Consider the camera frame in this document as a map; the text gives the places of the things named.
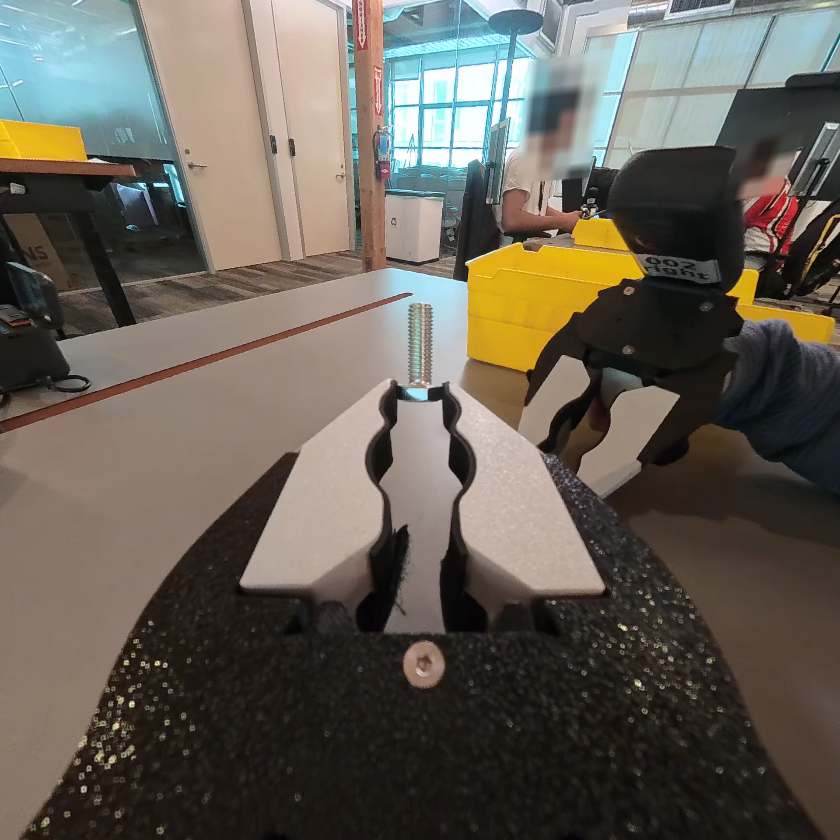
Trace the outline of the black and yellow backpack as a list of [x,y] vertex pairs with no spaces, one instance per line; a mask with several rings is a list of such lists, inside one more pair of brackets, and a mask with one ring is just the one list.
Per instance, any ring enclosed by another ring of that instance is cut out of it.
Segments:
[[824,286],[838,274],[839,212],[828,210],[812,222],[791,246],[781,277],[782,298],[803,297]]

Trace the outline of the black partition panel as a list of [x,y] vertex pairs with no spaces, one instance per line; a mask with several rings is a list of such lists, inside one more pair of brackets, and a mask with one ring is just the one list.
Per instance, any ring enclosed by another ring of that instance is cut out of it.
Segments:
[[[767,187],[781,187],[825,122],[839,123],[837,71],[793,75],[783,87],[739,91],[717,138],[717,145],[737,152],[734,178],[739,197],[757,197]],[[838,199],[838,162],[824,190],[817,200]]]

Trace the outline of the yellow plastic bin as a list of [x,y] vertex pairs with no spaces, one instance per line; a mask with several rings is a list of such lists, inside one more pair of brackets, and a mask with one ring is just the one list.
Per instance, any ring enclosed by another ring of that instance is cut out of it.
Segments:
[[745,321],[767,322],[777,320],[787,322],[796,338],[804,342],[828,345],[832,341],[836,322],[833,318],[827,316],[806,311],[793,311],[744,303],[739,303],[736,310]]
[[79,128],[1,119],[1,158],[86,162],[88,154]]
[[758,273],[746,269],[733,290],[717,264],[514,244],[469,262],[467,354],[516,371],[533,370],[547,343],[566,326],[559,353],[594,366],[657,378],[718,357],[742,321],[773,316],[753,306]]
[[571,236],[576,247],[629,253],[629,247],[611,218],[582,218]]

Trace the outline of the black floor lamp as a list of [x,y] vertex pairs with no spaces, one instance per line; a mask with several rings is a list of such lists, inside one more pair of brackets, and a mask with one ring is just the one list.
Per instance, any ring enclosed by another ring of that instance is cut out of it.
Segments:
[[501,89],[501,100],[499,120],[508,116],[508,100],[513,71],[513,62],[516,57],[518,37],[520,35],[531,35],[538,32],[543,24],[541,13],[527,8],[513,8],[503,10],[490,16],[488,20],[490,29],[498,35],[508,36],[508,51],[506,60],[506,71]]

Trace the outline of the grey monitor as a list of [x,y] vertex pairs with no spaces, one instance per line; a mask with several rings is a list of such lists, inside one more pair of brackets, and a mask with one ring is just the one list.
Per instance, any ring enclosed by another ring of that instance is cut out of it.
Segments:
[[825,122],[812,145],[803,150],[789,174],[790,195],[816,200],[839,159],[839,124]]

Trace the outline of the wooden desk with black legs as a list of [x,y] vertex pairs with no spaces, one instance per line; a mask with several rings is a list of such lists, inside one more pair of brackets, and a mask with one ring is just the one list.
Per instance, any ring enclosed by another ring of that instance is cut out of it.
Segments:
[[93,193],[119,178],[133,179],[130,164],[92,161],[1,160],[1,215],[70,217],[99,286],[120,328],[136,323],[117,272],[93,221]]

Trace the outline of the person's right forearm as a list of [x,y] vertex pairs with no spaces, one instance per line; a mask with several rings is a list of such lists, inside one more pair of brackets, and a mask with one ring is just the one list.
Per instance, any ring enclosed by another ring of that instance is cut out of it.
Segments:
[[839,356],[797,339],[783,320],[747,321],[711,423],[741,433],[763,459],[839,493]]

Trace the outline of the silver bolt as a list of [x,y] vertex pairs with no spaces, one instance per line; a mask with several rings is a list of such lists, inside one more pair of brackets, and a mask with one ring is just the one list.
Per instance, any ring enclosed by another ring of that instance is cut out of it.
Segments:
[[407,382],[399,398],[409,403],[437,399],[434,386],[434,311],[425,302],[413,302],[407,313]]

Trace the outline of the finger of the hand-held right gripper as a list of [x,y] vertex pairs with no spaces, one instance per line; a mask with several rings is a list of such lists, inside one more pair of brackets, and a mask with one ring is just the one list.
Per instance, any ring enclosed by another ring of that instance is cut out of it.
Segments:
[[563,449],[563,463],[599,497],[641,471],[641,454],[679,395],[614,369],[603,372],[595,399]]
[[603,369],[562,355],[532,396],[518,432],[543,453],[562,455],[573,431],[590,412],[601,389]]

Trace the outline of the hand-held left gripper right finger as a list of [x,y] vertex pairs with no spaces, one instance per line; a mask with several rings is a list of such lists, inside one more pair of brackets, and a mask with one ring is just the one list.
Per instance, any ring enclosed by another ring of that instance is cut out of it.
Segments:
[[604,596],[543,454],[460,386],[442,388],[448,468],[460,483],[441,562],[446,632],[482,632],[509,605]]

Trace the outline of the wooden post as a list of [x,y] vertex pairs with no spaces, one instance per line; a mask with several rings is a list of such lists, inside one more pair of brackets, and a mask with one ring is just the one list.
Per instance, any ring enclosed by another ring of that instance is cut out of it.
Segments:
[[383,2],[369,2],[369,48],[363,52],[356,52],[354,51],[353,41],[353,69],[359,151],[358,171],[362,265],[365,272],[380,270],[386,267],[385,185],[375,177],[372,143],[373,134],[377,127],[385,126],[385,103],[384,116],[382,118],[375,116],[373,104],[373,68],[374,66],[383,68]]

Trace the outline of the black and blue tool bag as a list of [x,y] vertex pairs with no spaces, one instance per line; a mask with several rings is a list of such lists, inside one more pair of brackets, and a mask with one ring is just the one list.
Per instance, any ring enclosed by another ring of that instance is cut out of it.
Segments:
[[2,392],[64,381],[70,365],[57,338],[66,321],[53,280],[18,262],[6,267],[16,302],[2,305]]

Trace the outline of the white door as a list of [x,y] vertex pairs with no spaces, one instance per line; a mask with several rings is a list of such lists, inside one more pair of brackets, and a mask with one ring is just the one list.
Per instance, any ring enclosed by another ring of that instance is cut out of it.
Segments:
[[278,261],[280,237],[242,3],[136,4],[208,268]]
[[350,249],[352,177],[343,7],[272,2],[302,254]]

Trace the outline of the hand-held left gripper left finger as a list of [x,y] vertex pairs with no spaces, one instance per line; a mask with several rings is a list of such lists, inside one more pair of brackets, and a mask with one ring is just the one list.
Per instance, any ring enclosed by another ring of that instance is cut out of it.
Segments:
[[386,380],[300,449],[239,581],[243,592],[336,602],[382,631],[403,570],[382,478],[392,465],[398,386]]

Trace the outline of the black office chair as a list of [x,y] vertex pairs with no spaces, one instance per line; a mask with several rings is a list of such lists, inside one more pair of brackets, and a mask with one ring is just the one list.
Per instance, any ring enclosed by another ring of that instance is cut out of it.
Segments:
[[500,246],[501,233],[494,206],[487,203],[486,167],[479,161],[472,161],[467,167],[453,278],[467,281],[467,263]]

